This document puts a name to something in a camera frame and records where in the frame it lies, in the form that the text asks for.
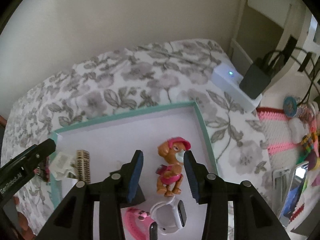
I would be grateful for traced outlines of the person's left hand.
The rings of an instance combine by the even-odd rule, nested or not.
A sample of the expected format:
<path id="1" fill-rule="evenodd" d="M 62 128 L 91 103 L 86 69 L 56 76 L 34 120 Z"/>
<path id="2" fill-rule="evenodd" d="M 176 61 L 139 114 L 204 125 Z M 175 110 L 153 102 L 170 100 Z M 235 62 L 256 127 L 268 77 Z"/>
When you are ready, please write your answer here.
<path id="1" fill-rule="evenodd" d="M 21 235 L 25 240 L 35 239 L 35 235 L 28 224 L 28 220 L 25 215 L 21 212 L 17 212 L 18 215 L 18 224 L 21 227 Z"/>

